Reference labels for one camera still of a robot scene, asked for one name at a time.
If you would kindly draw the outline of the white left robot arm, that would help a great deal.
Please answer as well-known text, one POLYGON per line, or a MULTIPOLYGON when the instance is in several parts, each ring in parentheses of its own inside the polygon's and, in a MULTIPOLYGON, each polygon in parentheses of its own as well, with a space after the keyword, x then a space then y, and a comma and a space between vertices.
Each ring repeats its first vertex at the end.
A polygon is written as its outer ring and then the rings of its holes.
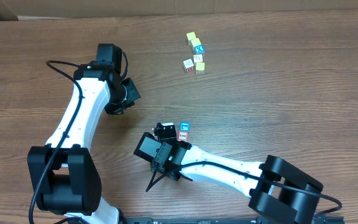
POLYGON ((125 223, 123 213, 101 195, 102 184, 90 150, 103 112, 124 114, 140 98, 128 78, 126 53, 114 44, 99 44, 96 58, 76 66, 68 79, 73 93, 54 133, 43 146, 31 147, 27 164, 34 209, 63 215, 62 223, 125 223))

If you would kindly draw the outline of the wooden block red letter Y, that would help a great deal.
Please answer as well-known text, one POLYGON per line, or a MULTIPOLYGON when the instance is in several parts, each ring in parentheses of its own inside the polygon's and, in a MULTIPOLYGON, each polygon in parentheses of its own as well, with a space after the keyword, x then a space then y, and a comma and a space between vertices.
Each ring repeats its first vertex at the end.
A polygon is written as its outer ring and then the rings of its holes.
POLYGON ((190 131, 190 123, 189 122, 181 122, 180 123, 180 131, 189 132, 190 131))

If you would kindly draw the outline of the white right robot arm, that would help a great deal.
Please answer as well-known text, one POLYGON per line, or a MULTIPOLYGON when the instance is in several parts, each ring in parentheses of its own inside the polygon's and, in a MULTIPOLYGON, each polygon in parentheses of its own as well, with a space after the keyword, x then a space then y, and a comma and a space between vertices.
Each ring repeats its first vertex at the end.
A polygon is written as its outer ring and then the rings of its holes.
POLYGON ((178 180, 211 182, 249 198, 249 207, 273 223, 311 223, 323 185, 289 162, 268 156, 245 162, 217 156, 188 143, 190 124, 157 123, 144 133, 134 155, 153 173, 178 180))

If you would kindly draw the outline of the wooden block red letter I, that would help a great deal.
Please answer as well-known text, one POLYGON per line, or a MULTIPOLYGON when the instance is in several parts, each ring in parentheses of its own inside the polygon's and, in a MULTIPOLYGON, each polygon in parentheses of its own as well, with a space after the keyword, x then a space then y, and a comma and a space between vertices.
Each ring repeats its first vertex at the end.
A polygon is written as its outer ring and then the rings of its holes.
POLYGON ((187 141, 189 136, 189 132, 186 131, 179 131, 178 133, 178 140, 179 141, 187 141))

